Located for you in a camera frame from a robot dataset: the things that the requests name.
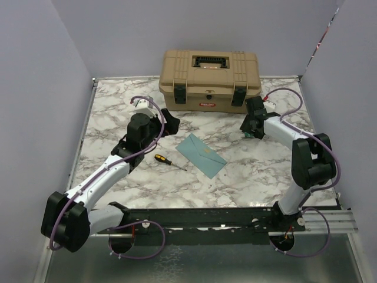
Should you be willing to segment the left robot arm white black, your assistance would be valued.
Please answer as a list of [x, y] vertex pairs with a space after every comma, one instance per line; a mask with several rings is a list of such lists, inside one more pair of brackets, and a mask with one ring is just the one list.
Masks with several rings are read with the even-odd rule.
[[92, 175], [67, 192], [54, 192], [47, 199], [41, 233], [49, 238], [50, 249], [76, 252], [94, 233], [108, 228], [125, 232], [130, 218], [120, 206], [108, 205], [97, 212], [93, 207], [141, 163], [145, 153], [161, 138], [177, 134], [179, 125], [180, 120], [166, 108], [156, 114], [132, 115], [125, 136]]

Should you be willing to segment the teal envelope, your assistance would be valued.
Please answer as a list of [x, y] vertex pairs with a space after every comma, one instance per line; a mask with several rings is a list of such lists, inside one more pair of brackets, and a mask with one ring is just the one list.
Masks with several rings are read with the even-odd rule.
[[176, 150], [209, 179], [214, 178], [227, 164], [226, 160], [194, 134], [189, 134], [176, 146]]

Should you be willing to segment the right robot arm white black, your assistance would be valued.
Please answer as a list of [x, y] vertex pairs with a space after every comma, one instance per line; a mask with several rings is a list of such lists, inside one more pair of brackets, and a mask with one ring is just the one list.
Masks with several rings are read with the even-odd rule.
[[292, 184], [281, 200], [273, 206], [270, 223], [283, 231], [299, 216], [299, 209], [311, 193], [331, 187], [330, 180], [340, 178], [340, 165], [326, 134], [311, 134], [284, 120], [283, 116], [269, 113], [261, 97], [246, 100], [247, 115], [241, 131], [262, 139], [269, 136], [292, 151]]

